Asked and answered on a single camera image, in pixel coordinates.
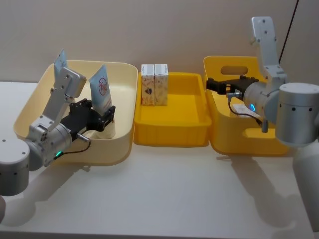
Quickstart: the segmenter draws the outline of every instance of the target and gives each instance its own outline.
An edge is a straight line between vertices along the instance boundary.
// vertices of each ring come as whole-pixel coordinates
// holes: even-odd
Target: tissue box
[[[155,105],[167,106],[167,64],[155,64]]]
[[[154,65],[142,65],[142,105],[155,105],[155,79],[154,79]]]

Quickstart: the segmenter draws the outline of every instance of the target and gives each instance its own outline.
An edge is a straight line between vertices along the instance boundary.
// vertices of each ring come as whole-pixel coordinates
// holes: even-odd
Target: table surface
[[[0,83],[3,137],[15,137],[12,125],[35,87]],[[314,238],[291,158],[229,157],[210,145],[133,144],[115,166],[52,165],[31,172],[23,193],[0,196],[0,231]]]

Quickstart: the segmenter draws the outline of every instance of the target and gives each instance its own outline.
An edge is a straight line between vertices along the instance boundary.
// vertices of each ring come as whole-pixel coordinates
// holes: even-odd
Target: black wire
[[[79,151],[65,152],[65,153],[63,153],[63,154],[69,154],[69,153],[82,153],[82,152],[84,152],[84,151],[88,150],[90,146],[91,146],[91,141],[89,141],[89,144],[88,144],[88,146],[87,146],[85,149],[82,149],[82,150],[79,150]]]
[[[281,57],[283,56],[283,53],[284,53],[284,49],[285,49],[285,46],[286,46],[286,42],[287,42],[287,39],[288,39],[288,35],[289,35],[289,32],[290,32],[290,28],[291,28],[291,26],[292,26],[292,24],[293,24],[293,20],[294,20],[294,17],[295,17],[295,13],[296,13],[296,10],[297,10],[298,3],[299,3],[299,0],[296,1],[294,13],[293,13],[293,17],[292,17],[291,20],[290,20],[290,24],[289,24],[289,28],[288,28],[288,31],[287,31],[287,34],[286,34],[286,39],[285,39],[285,42],[284,42],[284,45],[283,45],[283,49],[281,50],[281,53],[280,53],[279,63],[280,63]]]
[[[228,107],[229,107],[230,111],[231,111],[233,114],[238,115],[238,116],[249,116],[249,117],[255,119],[255,121],[257,122],[258,125],[261,125],[261,124],[262,124],[261,120],[258,119],[257,117],[254,117],[254,116],[252,116],[252,115],[250,115],[250,114],[243,114],[243,113],[234,112],[233,109],[232,109],[231,106],[230,106],[230,102],[228,102]]]

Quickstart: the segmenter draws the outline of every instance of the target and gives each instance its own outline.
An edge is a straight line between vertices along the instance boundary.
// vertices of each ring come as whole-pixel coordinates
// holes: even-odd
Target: green led light
[[[61,154],[62,154],[62,151],[59,151],[59,152],[56,153],[56,156],[55,156],[55,157],[58,157],[58,156],[60,156]]]

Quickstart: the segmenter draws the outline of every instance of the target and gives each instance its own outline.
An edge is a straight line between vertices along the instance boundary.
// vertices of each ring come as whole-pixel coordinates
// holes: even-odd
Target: yellow plastic tray
[[[169,72],[167,98],[167,106],[142,106],[139,73],[134,143],[152,146],[207,146],[211,119],[201,76]]]
[[[115,110],[115,136],[112,139],[96,139],[93,132],[86,132],[86,136],[91,138],[91,147],[77,154],[66,154],[56,162],[77,162],[89,164],[112,165],[123,161],[130,153],[133,141],[133,119],[135,110],[136,90],[137,90],[137,69],[126,63],[98,62],[98,61],[68,61],[70,69],[86,76],[91,76],[106,64],[112,103]],[[29,125],[42,114],[44,107],[50,97],[50,89],[54,83],[53,64],[50,65],[39,81],[37,87],[22,109],[16,122],[14,131],[18,138],[25,138],[28,134]],[[91,99],[90,83],[87,80],[79,101],[83,98]],[[72,143],[67,151],[81,150],[86,144],[80,140]]]
[[[207,56],[204,67],[205,81],[207,77],[216,81],[238,79],[240,74],[266,81],[258,70],[256,57]],[[211,145],[219,153],[275,156],[288,152],[288,148],[275,138],[274,125],[270,125],[268,133],[261,133],[254,119],[241,118],[230,112],[226,96],[206,90],[206,98],[213,120],[209,138]],[[236,98],[231,103],[243,104]]]

